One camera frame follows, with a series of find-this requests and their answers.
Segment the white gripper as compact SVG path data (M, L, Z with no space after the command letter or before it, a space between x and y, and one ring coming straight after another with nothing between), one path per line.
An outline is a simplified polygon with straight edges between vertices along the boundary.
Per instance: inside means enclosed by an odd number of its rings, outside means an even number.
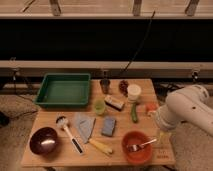
M159 111L157 111L155 114L155 122L156 125L158 126L157 143L163 144L166 141L166 139L171 136L171 132L167 129L167 126L164 120L162 119Z

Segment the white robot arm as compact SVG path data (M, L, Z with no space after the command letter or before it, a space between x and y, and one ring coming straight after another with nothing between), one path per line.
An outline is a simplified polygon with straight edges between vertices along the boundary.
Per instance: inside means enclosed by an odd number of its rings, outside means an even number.
M213 137L213 109L205 102L209 92L204 86L191 85L169 93L154 115L156 124L168 132L185 120Z

